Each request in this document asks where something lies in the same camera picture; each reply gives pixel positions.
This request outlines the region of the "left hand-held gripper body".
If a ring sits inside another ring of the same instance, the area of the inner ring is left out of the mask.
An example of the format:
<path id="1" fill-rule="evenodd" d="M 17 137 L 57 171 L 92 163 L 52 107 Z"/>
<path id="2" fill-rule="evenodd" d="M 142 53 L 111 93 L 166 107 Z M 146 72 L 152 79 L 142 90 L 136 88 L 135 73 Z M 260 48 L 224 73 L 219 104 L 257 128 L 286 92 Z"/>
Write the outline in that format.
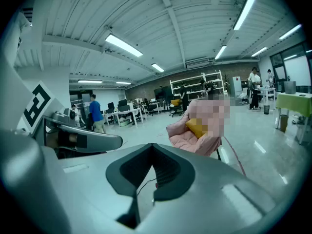
<path id="1" fill-rule="evenodd" d="M 32 93 L 30 101 L 22 113 L 26 131 L 39 145 L 47 146 L 50 134 L 75 135 L 76 148 L 69 145 L 58 145 L 59 148 L 79 153 L 101 153 L 118 149 L 123 139 L 117 135 L 109 135 L 85 130 L 76 126 L 74 111 L 64 108 L 54 94 L 40 80 L 32 86 L 27 86 Z"/>

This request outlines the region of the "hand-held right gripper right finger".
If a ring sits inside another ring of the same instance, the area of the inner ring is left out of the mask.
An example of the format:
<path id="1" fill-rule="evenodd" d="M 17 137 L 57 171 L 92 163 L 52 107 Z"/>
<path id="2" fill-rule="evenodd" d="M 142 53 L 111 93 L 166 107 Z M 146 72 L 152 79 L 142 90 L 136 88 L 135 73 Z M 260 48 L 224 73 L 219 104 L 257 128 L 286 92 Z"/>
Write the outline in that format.
<path id="1" fill-rule="evenodd" d="M 154 200 L 161 202 L 180 198 L 195 180 L 193 164 L 183 156 L 183 150 L 156 143 L 152 148 L 152 166 L 157 181 Z"/>

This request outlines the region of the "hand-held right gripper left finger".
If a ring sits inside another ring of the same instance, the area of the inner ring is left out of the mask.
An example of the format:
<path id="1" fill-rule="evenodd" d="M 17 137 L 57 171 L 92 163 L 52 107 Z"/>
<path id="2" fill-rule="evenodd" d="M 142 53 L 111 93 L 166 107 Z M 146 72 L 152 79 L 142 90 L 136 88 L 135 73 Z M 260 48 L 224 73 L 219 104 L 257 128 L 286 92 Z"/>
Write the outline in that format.
<path id="1" fill-rule="evenodd" d="M 152 167 L 152 150 L 152 144 L 136 146 L 133 152 L 112 162 L 106 169 L 106 178 L 115 192 L 132 198 L 128 212 L 117 219 L 119 223 L 131 229 L 135 229 L 140 223 L 137 190 Z"/>

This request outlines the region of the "person's left hand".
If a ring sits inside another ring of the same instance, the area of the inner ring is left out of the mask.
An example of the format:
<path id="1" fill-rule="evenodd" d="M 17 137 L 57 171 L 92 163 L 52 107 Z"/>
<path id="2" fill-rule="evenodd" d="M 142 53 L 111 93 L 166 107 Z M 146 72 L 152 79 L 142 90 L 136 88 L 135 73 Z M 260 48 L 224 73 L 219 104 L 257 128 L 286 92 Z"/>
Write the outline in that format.
<path id="1" fill-rule="evenodd" d="M 78 135 L 63 130 L 46 134 L 46 146 L 53 149 L 77 150 Z"/>

